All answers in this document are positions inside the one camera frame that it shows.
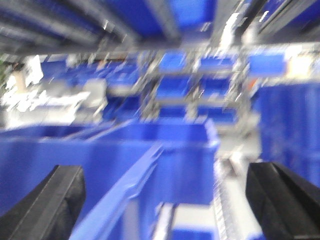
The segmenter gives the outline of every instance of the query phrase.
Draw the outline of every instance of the blue container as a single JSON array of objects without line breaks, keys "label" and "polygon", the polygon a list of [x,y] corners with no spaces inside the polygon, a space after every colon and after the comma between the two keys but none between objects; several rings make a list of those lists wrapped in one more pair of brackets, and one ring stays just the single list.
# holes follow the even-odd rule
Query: blue container
[{"label": "blue container", "polygon": [[212,22],[215,18],[215,0],[169,0],[168,3],[181,30],[200,29],[204,23]]},{"label": "blue container", "polygon": [[0,137],[0,215],[55,165],[81,165],[87,197],[70,239],[148,240],[161,202],[210,204],[218,144],[210,121],[130,122],[65,138],[9,134]]},{"label": "blue container", "polygon": [[130,119],[138,119],[141,115],[140,96],[127,97],[114,111],[114,117],[118,122]]},{"label": "blue container", "polygon": [[200,59],[199,71],[232,70],[235,61],[231,57],[209,56]]},{"label": "blue container", "polygon": [[129,26],[143,37],[159,36],[162,29],[144,0],[103,0]]},{"label": "blue container", "polygon": [[160,118],[179,118],[183,119],[186,116],[187,110],[184,105],[163,106],[160,108]]},{"label": "blue container", "polygon": [[249,75],[252,77],[283,76],[287,72],[284,54],[257,54],[249,56]]},{"label": "blue container", "polygon": [[43,79],[52,79],[57,74],[63,74],[68,67],[66,61],[45,61],[41,63]]},{"label": "blue container", "polygon": [[183,51],[166,52],[159,64],[160,73],[171,73],[182,71],[187,65],[186,53]]},{"label": "blue container", "polygon": [[217,124],[234,124],[238,121],[237,111],[233,108],[199,106],[198,116],[212,119]]},{"label": "blue container", "polygon": [[200,91],[202,97],[225,96],[230,87],[230,78],[203,77],[200,79]]},{"label": "blue container", "polygon": [[189,229],[174,229],[171,240],[214,240],[213,232]]},{"label": "blue container", "polygon": [[139,79],[139,71],[135,65],[126,65],[110,72],[106,81],[110,87],[133,86]]},{"label": "blue container", "polygon": [[16,139],[40,139],[40,138],[64,138],[72,134],[92,128],[93,124],[87,125],[34,125],[19,127],[12,130],[0,131],[0,138]]},{"label": "blue container", "polygon": [[299,16],[293,19],[288,26],[294,28],[304,28],[310,23],[317,23],[320,14],[320,0],[314,1],[314,3],[308,7]]},{"label": "blue container", "polygon": [[263,22],[268,20],[285,1],[286,0],[268,0],[263,7],[264,12],[268,11]]},{"label": "blue container", "polygon": [[92,138],[95,141],[161,142],[158,179],[161,201],[209,204],[213,197],[213,155],[217,133],[212,121],[204,124],[181,120],[124,123]]},{"label": "blue container", "polygon": [[261,157],[320,186],[320,84],[261,88]]},{"label": "blue container", "polygon": [[191,89],[190,76],[165,76],[156,91],[156,99],[184,98]]}]

